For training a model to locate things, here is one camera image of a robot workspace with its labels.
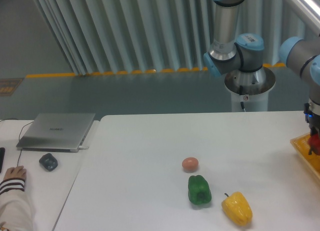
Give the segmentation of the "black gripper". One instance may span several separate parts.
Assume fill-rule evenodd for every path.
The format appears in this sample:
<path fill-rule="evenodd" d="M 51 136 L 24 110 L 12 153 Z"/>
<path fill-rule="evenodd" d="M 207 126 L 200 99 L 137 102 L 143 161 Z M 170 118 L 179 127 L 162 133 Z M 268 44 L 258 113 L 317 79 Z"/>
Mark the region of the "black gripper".
<path fill-rule="evenodd" d="M 315 141 L 317 135 L 320 135 L 320 106 L 314 102 L 307 102 L 304 104 L 303 113 L 305 121 L 309 125 L 311 135 L 308 139 L 308 155 L 316 154 Z"/>

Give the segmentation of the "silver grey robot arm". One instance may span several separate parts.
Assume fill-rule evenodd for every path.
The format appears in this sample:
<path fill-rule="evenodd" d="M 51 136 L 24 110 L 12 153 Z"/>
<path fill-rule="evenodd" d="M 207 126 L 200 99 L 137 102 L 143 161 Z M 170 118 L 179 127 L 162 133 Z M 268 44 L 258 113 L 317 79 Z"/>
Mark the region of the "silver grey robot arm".
<path fill-rule="evenodd" d="M 236 112 L 268 109 L 268 95 L 275 86 L 275 74 L 263 66 L 263 38 L 256 33 L 236 33 L 239 10 L 245 0 L 212 0 L 214 12 L 213 42 L 203 61 L 215 77 L 224 76 Z M 309 86 L 304 105 L 305 121 L 310 129 L 309 154 L 320 153 L 320 41 L 290 37 L 279 49 L 279 59 Z"/>

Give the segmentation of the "striped cream sleeve forearm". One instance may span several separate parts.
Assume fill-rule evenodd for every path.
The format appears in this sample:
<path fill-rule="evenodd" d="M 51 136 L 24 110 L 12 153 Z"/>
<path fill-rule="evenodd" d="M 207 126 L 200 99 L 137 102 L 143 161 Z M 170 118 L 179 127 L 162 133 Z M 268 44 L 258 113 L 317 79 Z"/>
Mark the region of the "striped cream sleeve forearm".
<path fill-rule="evenodd" d="M 0 183 L 0 229 L 32 231 L 32 208 L 25 193 L 25 180 L 9 178 Z"/>

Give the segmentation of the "person's hand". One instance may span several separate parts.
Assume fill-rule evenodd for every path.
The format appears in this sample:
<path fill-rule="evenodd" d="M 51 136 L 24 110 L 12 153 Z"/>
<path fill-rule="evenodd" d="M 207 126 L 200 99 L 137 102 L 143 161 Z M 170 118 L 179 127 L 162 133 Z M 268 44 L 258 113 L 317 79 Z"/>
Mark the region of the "person's hand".
<path fill-rule="evenodd" d="M 3 181 L 7 181 L 10 179 L 20 179 L 25 181 L 27 179 L 27 170 L 23 165 L 8 168 L 4 174 Z"/>

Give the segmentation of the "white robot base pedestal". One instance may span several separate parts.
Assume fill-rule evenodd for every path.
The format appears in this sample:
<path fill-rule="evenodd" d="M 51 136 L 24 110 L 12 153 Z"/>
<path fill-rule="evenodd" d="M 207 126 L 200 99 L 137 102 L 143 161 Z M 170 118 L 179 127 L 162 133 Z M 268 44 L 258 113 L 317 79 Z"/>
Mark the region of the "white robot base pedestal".
<path fill-rule="evenodd" d="M 231 71 L 224 78 L 231 97 L 231 111 L 266 112 L 275 83 L 275 74 L 266 67 L 255 72 Z"/>

